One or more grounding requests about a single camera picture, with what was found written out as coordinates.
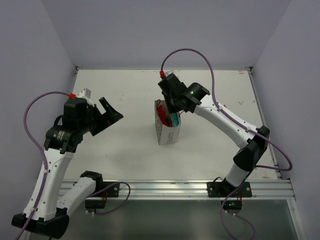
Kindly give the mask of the red snack packet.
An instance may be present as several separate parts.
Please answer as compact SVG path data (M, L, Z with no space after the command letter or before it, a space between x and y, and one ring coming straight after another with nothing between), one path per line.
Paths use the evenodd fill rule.
M161 121L161 123L167 127L172 127L173 123L169 114L165 113L163 106L160 105L156 108L157 115Z

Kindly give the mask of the teal candy packet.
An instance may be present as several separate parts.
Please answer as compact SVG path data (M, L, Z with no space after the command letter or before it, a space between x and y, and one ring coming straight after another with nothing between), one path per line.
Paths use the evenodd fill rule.
M171 118L172 118L172 126L177 127L180 124L179 113L172 113Z

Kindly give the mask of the grey paper coffee bag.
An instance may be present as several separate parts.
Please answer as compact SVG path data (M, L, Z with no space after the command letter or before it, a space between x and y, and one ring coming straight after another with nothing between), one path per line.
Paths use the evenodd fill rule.
M154 101L154 117L155 117L155 130L158 144L161 145L170 145L178 141L180 128L181 128L181 117L179 116L179 125L177 127L167 127L162 124L157 114L157 107L162 106L166 114L168 114L168 109L164 100L155 100Z

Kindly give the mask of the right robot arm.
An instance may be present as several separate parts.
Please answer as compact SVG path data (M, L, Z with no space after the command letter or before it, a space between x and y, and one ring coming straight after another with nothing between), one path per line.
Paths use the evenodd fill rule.
M166 75L163 71L160 78L158 85L169 113L194 113L216 126L239 148L230 171L216 187L228 195L253 171L267 150L270 130L264 125L256 127L214 103L210 91L199 83L186 86L174 73Z

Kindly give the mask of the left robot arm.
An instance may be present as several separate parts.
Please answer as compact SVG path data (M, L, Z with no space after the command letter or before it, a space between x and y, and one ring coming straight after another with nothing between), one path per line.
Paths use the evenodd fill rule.
M12 226L60 239L76 208L89 195L102 193L102 174L87 170L64 196L59 196L66 170L83 136L95 136L123 118L104 97L99 102L105 113L85 96L71 95L64 103L63 114L46 132L42 148L45 163L35 189L23 212L12 217Z

